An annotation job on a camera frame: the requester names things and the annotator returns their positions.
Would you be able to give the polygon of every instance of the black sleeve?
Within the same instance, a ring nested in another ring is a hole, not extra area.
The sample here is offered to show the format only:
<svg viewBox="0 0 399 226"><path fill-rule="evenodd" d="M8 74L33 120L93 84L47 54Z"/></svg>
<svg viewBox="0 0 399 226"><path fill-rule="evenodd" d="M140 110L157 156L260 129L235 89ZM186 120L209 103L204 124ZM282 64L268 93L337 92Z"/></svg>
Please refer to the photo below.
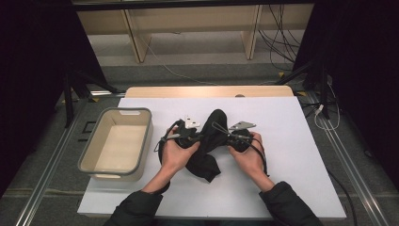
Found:
<svg viewBox="0 0 399 226"><path fill-rule="evenodd" d="M309 206L285 182L276 184L270 191L261 192L260 196L275 221L283 225L323 225Z"/></svg>
<svg viewBox="0 0 399 226"><path fill-rule="evenodd" d="M134 192L117 206L104 226L148 225L153 220L162 198L162 195Z"/></svg>

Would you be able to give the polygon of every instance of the person's left hand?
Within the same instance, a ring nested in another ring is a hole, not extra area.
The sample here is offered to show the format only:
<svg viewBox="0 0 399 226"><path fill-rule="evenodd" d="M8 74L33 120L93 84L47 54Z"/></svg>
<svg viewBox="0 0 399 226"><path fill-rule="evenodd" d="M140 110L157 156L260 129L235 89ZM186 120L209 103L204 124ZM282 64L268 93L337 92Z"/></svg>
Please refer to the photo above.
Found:
<svg viewBox="0 0 399 226"><path fill-rule="evenodd" d="M170 131L170 135L172 135L176 131L177 127L173 128ZM174 139L169 139L164 146L164 150L162 153L162 168L166 170L171 170L173 172L177 172L185 167L190 159L191 155L197 151L200 146L200 142L196 142L193 146L184 149L180 147Z"/></svg>

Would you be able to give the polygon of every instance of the white table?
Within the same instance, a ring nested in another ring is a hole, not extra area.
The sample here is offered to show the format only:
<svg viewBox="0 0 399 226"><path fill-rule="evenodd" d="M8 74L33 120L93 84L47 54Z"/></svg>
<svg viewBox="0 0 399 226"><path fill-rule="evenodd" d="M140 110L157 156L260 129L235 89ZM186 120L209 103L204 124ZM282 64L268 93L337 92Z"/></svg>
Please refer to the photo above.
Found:
<svg viewBox="0 0 399 226"><path fill-rule="evenodd" d="M152 112L153 135L142 178L134 183L90 179L79 214L109 216L133 191L141 189L159 170L156 143L176 120L189 115L205 123L213 110L228 116L228 125L256 123L263 136L271 179L288 182L319 218L345 218L296 97L246 98L123 98L120 107L147 107ZM158 218L270 219L259 189L238 169L226 147L211 152L221 174L212 183L181 170L156 213Z"/></svg>

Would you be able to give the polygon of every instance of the metal bracket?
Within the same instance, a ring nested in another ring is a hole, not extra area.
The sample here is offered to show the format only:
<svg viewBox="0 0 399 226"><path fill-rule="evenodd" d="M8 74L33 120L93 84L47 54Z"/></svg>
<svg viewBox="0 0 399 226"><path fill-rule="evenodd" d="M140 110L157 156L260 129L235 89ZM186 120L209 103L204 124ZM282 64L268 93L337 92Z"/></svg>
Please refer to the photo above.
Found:
<svg viewBox="0 0 399 226"><path fill-rule="evenodd" d="M251 123L251 122L246 122L246 121L240 121L233 125L232 127L229 128L229 130L243 130L243 129L248 129L255 127L256 124Z"/></svg>
<svg viewBox="0 0 399 226"><path fill-rule="evenodd" d="M200 127L200 123L199 122L193 120L191 117L189 117L187 115L184 118L184 122L185 122L185 128L186 129Z"/></svg>

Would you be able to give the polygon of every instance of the plastic container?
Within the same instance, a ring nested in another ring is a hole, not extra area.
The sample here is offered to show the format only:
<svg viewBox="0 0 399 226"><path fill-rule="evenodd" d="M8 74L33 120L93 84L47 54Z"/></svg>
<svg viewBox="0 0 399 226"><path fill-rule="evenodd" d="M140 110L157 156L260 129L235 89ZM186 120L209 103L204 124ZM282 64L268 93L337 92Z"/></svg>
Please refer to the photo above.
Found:
<svg viewBox="0 0 399 226"><path fill-rule="evenodd" d="M152 113L147 108L107 108L83 151L78 168L104 180L141 178L152 138Z"/></svg>

